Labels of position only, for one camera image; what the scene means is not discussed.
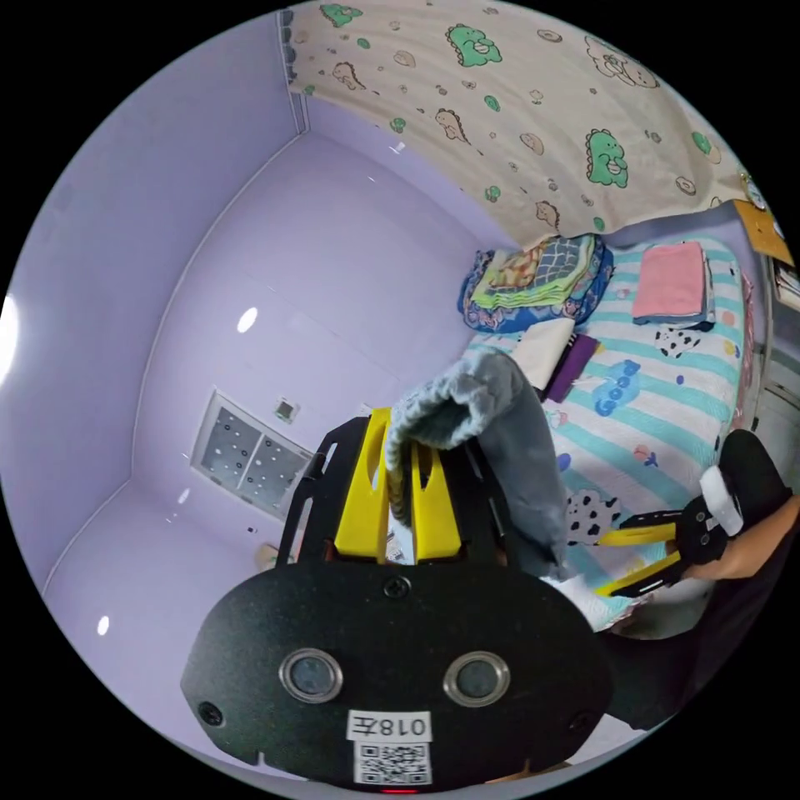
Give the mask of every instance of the stack of folded clothes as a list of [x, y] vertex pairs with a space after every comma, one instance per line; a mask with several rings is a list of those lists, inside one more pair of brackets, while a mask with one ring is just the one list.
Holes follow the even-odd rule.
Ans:
[[555, 237], [513, 255], [497, 251], [472, 302], [487, 310], [561, 306], [589, 269], [598, 241]]
[[574, 321], [565, 317], [540, 322], [522, 335], [511, 353], [541, 401], [562, 403], [597, 350], [597, 339], [574, 328]]
[[716, 322], [711, 269], [699, 242], [650, 247], [642, 256], [633, 321], [709, 331]]

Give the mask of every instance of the qr code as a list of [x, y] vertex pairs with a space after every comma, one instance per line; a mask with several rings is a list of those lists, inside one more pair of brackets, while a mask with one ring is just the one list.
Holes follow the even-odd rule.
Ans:
[[420, 786], [431, 782], [428, 744], [355, 742], [355, 782], [378, 786]]

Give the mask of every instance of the pink towel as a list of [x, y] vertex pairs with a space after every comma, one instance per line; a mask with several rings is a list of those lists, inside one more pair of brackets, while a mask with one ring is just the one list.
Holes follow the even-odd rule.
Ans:
[[635, 318], [699, 314], [704, 286], [700, 242], [650, 247], [642, 256], [632, 314]]

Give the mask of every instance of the gray knitted fabric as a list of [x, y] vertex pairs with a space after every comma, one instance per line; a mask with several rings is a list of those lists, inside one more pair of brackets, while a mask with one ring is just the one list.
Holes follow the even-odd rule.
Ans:
[[527, 558], [524, 568], [564, 579], [566, 493], [553, 438], [533, 387], [498, 350], [469, 353], [392, 409], [384, 460], [393, 516], [410, 527], [410, 442], [449, 450], [472, 437], [505, 493], [520, 536], [548, 555]]

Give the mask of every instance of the bed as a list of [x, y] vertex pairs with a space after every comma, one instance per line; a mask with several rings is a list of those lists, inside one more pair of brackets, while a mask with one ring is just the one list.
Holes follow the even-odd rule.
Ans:
[[[715, 463], [725, 435], [742, 420], [753, 346], [748, 284], [724, 243], [692, 238], [712, 271], [714, 329], [634, 325], [639, 269], [651, 245], [612, 247], [612, 280], [577, 329], [600, 346], [566, 401], [544, 404], [569, 496], [572, 577], [554, 585], [597, 631], [628, 616], [637, 602], [599, 597], [594, 589], [665, 556], [663, 544], [595, 547], [598, 534], [636, 513], [684, 506], [697, 495], [700, 475]], [[467, 350], [509, 353], [520, 336], [479, 333]]]

